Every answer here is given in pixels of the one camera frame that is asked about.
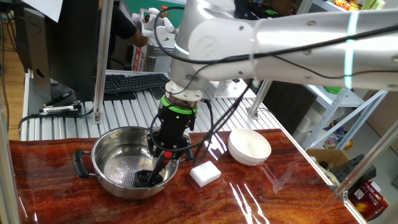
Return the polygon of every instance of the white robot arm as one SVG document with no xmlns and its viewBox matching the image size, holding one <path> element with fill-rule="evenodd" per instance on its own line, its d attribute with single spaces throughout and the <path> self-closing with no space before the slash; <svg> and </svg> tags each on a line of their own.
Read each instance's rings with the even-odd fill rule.
<svg viewBox="0 0 398 224">
<path fill-rule="evenodd" d="M 233 12 L 234 3 L 229 0 L 188 1 L 175 54 L 195 60 L 217 60 L 301 47 L 398 23 L 398 10 L 323 12 L 260 21 L 234 19 Z M 397 42 L 398 33 L 391 32 L 280 57 L 328 77 L 369 70 L 398 71 Z M 169 75 L 177 86 L 185 87 L 190 75 L 202 66 L 173 59 Z M 212 65 L 203 69 L 188 89 L 204 89 L 208 80 L 234 78 L 398 91 L 398 73 L 364 73 L 351 80 L 323 78 L 275 57 Z"/>
</svg>

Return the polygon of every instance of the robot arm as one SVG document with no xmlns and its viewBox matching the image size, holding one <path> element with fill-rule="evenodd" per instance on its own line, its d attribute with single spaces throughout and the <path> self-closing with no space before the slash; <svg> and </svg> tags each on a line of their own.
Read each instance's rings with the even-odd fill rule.
<svg viewBox="0 0 398 224">
<path fill-rule="evenodd" d="M 192 1 L 196 17 L 185 19 L 180 29 L 175 51 L 177 55 L 195 60 L 216 60 L 232 55 L 254 54 L 301 47 L 387 26 L 394 26 L 397 10 L 313 13 L 261 21 L 244 21 L 227 16 L 207 18 L 216 10 L 205 0 Z M 280 55 L 280 57 L 328 77 L 341 77 L 369 70 L 398 70 L 398 33 L 389 33 L 368 39 L 347 41 L 343 44 Z M 204 65 L 190 64 L 173 59 L 170 78 L 186 86 Z M 269 79 L 311 85 L 347 86 L 375 90 L 398 90 L 398 73 L 365 73 L 349 79 L 320 77 L 275 57 L 264 57 L 234 63 L 212 65 L 198 74 L 189 89 L 200 90 L 207 80 L 223 81 L 234 78 Z"/>
<path fill-rule="evenodd" d="M 244 21 L 233 18 L 230 0 L 189 0 L 175 44 L 174 54 L 193 60 L 222 58 L 271 52 L 314 44 L 364 31 L 397 24 L 398 11 L 365 11 L 305 14 L 299 16 Z M 361 40 L 348 40 L 304 52 L 264 57 L 233 63 L 218 63 L 196 72 L 203 64 L 172 60 L 171 82 L 162 98 L 159 128 L 150 128 L 149 149 L 155 157 L 174 151 L 173 159 L 191 154 L 185 129 L 193 129 L 197 104 L 209 80 L 234 78 L 278 80 L 312 85 L 348 86 L 378 90 L 398 90 L 398 73 L 372 72 L 350 78 L 341 77 L 367 70 L 398 70 L 398 34 L 388 33 Z M 308 68 L 307 70 L 292 65 Z"/>
</svg>

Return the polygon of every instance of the desk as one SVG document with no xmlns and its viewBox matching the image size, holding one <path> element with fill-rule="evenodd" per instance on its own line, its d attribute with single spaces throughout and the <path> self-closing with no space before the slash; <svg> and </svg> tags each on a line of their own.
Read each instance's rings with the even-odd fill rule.
<svg viewBox="0 0 398 224">
<path fill-rule="evenodd" d="M 108 193 L 96 177 L 79 179 L 73 151 L 90 151 L 96 139 L 10 142 L 23 223 L 291 223 L 354 224 L 356 220 L 281 130 L 258 131 L 270 142 L 265 164 L 245 166 L 228 151 L 229 132 L 211 146 L 222 175 L 200 188 L 191 162 L 157 195 L 125 200 Z M 205 133 L 191 133 L 198 143 Z M 83 158 L 93 171 L 90 156 Z"/>
<path fill-rule="evenodd" d="M 142 75 L 146 73 L 109 70 L 107 71 L 107 74 Z M 28 76 L 25 81 L 24 116 L 27 116 L 29 78 L 30 77 Z M 214 90 L 214 87 L 204 90 L 204 97 L 212 98 Z M 215 120 L 217 120 L 228 109 L 228 107 L 233 104 L 234 100 L 216 99 L 211 102 L 213 105 Z M 290 142 L 297 148 L 298 152 L 316 170 L 323 181 L 325 181 L 326 184 L 331 185 L 331 182 L 272 114 L 266 111 L 259 111 L 259 119 L 248 117 L 246 108 L 251 106 L 252 103 L 253 100 L 243 100 L 235 114 L 226 123 L 226 125 L 221 128 L 221 131 L 232 131 L 238 128 L 281 129 L 286 138 L 290 140 Z M 30 119 L 22 124 L 22 140 L 36 141 L 67 138 L 98 138 L 110 129 L 122 126 L 141 126 L 147 128 L 157 113 L 158 105 L 159 100 L 156 100 L 149 91 L 139 91 L 137 92 L 136 100 L 105 101 L 103 122 L 101 124 L 94 123 L 92 114 L 85 118 Z M 83 112 L 86 113 L 92 109 L 92 107 L 93 102 L 83 103 Z M 208 108 L 204 103 L 200 103 L 193 132 L 207 132 L 209 128 L 210 115 Z M 345 206 L 353 216 L 362 223 L 361 216 L 351 206 L 351 204 L 346 203 Z"/>
</svg>

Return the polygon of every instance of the black pot handle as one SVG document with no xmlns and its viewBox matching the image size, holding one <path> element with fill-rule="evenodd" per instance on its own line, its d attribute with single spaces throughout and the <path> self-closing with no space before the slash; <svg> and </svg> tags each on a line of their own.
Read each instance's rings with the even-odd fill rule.
<svg viewBox="0 0 398 224">
<path fill-rule="evenodd" d="M 90 177 L 90 174 L 86 170 L 86 168 L 83 164 L 83 160 L 81 159 L 83 154 L 88 154 L 88 153 L 91 153 L 91 152 L 85 152 L 82 149 L 76 149 L 73 152 L 73 165 L 75 166 L 75 170 L 76 170 L 79 178 L 89 178 Z"/>
</svg>

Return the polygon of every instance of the wooden table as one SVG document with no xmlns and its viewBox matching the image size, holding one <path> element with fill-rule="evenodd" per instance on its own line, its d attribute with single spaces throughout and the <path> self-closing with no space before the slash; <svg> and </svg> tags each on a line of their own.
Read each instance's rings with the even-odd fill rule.
<svg viewBox="0 0 398 224">
<path fill-rule="evenodd" d="M 206 159 L 222 172 L 218 180 L 200 188 L 189 176 L 192 163 L 182 162 L 163 191 L 138 201 L 76 176 L 73 151 L 90 151 L 95 139 L 11 141 L 23 223 L 357 223 L 281 130 L 259 133 L 272 147 L 264 164 L 213 151 L 217 161 Z M 192 143 L 203 135 L 191 134 Z M 228 145 L 229 132 L 219 136 Z M 90 156 L 83 160 L 93 172 Z"/>
</svg>

